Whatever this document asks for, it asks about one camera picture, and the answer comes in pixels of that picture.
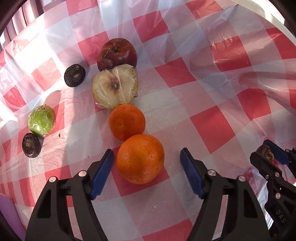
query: metal bolt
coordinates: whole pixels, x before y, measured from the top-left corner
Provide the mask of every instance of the metal bolt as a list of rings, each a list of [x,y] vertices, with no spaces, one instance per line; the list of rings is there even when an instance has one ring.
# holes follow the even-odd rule
[[[50,183],[54,183],[56,181],[56,177],[50,177],[48,180]]]
[[[216,175],[216,172],[214,170],[208,170],[207,173],[209,174],[209,176],[213,177]]]
[[[245,178],[244,176],[239,176],[239,180],[240,180],[241,182],[245,182],[245,181],[246,181],[246,178]]]
[[[86,176],[86,171],[80,171],[80,172],[78,173],[78,176],[80,176],[80,177],[85,177],[85,176]]]

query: dark vegetable slice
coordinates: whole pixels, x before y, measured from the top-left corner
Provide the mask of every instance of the dark vegetable slice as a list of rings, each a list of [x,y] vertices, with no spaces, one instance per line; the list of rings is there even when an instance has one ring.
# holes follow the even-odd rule
[[[79,64],[68,67],[64,74],[66,85],[76,87],[82,83],[86,75],[85,69]]]
[[[271,152],[271,149],[268,145],[261,145],[258,147],[258,149],[256,150],[257,153],[259,153],[261,156],[263,156],[265,159],[267,159],[268,161],[272,161],[274,159],[274,155]]]
[[[38,137],[33,133],[27,133],[22,140],[22,150],[27,157],[37,157],[41,151]]]

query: plastic wrap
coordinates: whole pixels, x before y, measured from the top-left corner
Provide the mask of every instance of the plastic wrap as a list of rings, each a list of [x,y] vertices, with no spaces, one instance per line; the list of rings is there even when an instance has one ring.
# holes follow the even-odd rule
[[[180,164],[184,147],[222,176],[244,175],[263,208],[266,180],[249,156],[265,139],[296,146],[294,44],[228,0],[77,0],[44,13],[0,54],[0,191],[12,197],[24,226],[50,176],[74,176],[121,145],[109,129],[111,111],[98,108],[92,94],[100,50],[117,37],[137,51],[133,104],[145,115],[144,133],[161,141],[165,168],[145,185],[128,183],[112,168],[92,202],[108,239],[186,240],[202,200]],[[63,79],[72,64],[86,70],[75,88]],[[56,123],[39,156],[29,159],[21,141],[28,115],[44,103]],[[283,176],[296,182],[287,171]],[[72,200],[67,204],[81,238]]]
[[[48,105],[40,105],[30,113],[28,127],[34,134],[45,137],[53,126],[54,111]]]
[[[92,91],[96,103],[103,108],[131,104],[138,95],[136,68],[122,64],[99,72],[93,79]]]

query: dried fruit slice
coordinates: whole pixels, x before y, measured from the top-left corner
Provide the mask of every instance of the dried fruit slice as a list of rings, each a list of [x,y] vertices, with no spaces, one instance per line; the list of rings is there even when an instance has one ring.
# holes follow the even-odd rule
[[[28,126],[34,134],[45,137],[54,126],[54,110],[45,104],[36,107],[29,115]]]
[[[105,69],[94,77],[92,91],[96,102],[105,108],[130,104],[138,94],[136,69],[128,64]]]
[[[68,67],[64,74],[66,85],[76,87],[82,83],[86,75],[85,69],[79,64]]]
[[[274,155],[268,145],[262,144],[261,146],[258,147],[256,152],[259,153],[268,161],[272,161],[274,159]]]
[[[22,140],[22,150],[27,157],[37,157],[41,151],[38,137],[33,133],[27,133]]]

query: halved apple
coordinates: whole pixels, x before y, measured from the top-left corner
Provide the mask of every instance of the halved apple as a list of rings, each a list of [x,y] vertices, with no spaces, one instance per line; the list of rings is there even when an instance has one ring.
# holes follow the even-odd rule
[[[111,39],[101,49],[97,64],[99,71],[113,68],[121,64],[137,66],[137,52],[126,39]]]
[[[105,69],[94,77],[92,91],[96,102],[105,108],[130,104],[138,95],[136,69],[128,64]]]

